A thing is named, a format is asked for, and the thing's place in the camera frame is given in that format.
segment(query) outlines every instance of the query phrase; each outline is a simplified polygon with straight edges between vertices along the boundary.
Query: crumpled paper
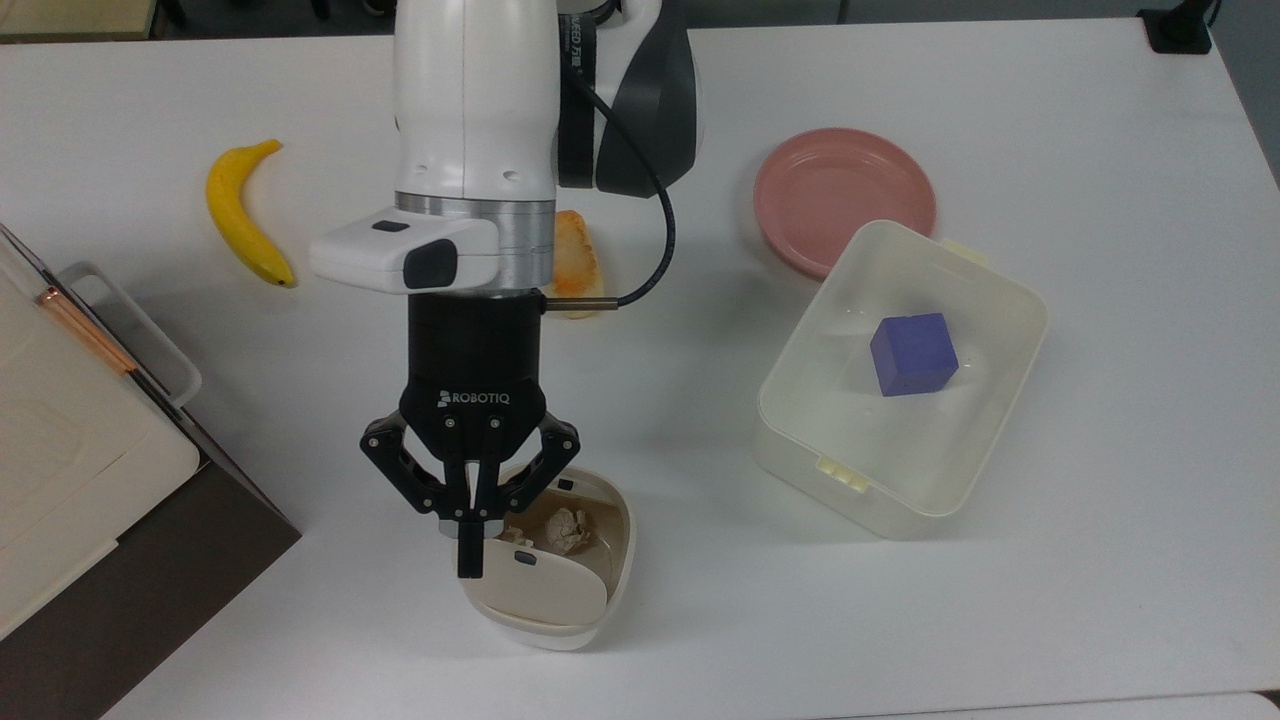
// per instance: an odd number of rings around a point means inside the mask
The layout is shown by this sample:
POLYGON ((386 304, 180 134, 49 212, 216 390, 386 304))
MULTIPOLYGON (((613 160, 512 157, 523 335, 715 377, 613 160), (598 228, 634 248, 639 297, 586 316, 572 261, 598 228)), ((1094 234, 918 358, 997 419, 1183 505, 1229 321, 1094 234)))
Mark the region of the crumpled paper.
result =
POLYGON ((582 510, 573 512, 568 507, 561 507, 547 520, 547 542, 556 553, 568 555, 581 548, 590 537, 586 512, 582 510))

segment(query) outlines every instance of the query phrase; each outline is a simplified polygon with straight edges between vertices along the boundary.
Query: translucent plastic box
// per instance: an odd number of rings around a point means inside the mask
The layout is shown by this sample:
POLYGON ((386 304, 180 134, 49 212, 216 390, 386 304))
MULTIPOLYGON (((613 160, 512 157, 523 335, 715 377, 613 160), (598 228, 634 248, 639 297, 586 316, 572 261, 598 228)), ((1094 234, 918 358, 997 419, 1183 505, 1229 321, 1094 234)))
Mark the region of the translucent plastic box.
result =
POLYGON ((902 539, 964 505, 1048 325, 1036 292, 897 223, 864 225, 764 380, 756 461, 873 533, 902 539), (883 397, 870 338, 942 313, 960 361, 945 388, 883 397))

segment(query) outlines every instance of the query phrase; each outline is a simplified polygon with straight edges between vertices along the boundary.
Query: plastic container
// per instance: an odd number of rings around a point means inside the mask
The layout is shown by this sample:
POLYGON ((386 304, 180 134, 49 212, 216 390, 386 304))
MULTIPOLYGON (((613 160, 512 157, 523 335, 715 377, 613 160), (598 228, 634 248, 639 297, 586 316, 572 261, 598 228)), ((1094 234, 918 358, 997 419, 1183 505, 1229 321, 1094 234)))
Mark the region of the plastic container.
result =
POLYGON ((486 539, 484 577, 460 580, 467 600, 524 644, 585 646, 617 607, 631 574, 635 523, 622 493, 600 475, 566 468, 527 510, 507 515, 506 529, 512 528, 532 546, 486 539), (548 519, 562 507, 585 512, 589 532, 581 547, 566 555, 552 550, 545 532, 548 519))
POLYGON ((890 539, 959 510, 1048 325, 1036 292, 975 258, 890 220, 864 225, 760 388, 756 462, 890 539), (872 334, 927 313, 946 318, 960 369, 938 392, 882 396, 872 334))

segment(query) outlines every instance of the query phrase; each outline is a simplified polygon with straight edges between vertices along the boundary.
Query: blue block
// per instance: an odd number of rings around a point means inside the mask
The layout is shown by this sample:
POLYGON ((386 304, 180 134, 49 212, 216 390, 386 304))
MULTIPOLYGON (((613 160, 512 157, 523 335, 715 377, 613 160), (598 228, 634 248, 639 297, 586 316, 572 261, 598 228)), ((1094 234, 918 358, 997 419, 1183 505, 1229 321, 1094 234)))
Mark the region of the blue block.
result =
POLYGON ((942 313, 881 320, 872 360, 884 397, 937 392, 960 368, 942 313))

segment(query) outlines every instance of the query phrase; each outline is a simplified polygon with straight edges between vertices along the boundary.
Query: banana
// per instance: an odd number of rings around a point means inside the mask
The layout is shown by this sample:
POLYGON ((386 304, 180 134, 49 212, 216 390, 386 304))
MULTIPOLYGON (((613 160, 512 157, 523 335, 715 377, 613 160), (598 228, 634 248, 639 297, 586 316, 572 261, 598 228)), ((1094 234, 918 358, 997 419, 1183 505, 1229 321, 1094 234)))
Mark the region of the banana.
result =
POLYGON ((223 152, 209 169, 205 201, 209 204, 209 215, 218 225, 218 232, 244 266, 271 284, 294 287, 297 283, 289 261, 271 238, 253 224, 241 201, 241 190, 253 168, 262 161, 262 158, 279 149, 280 141, 268 140, 223 152))

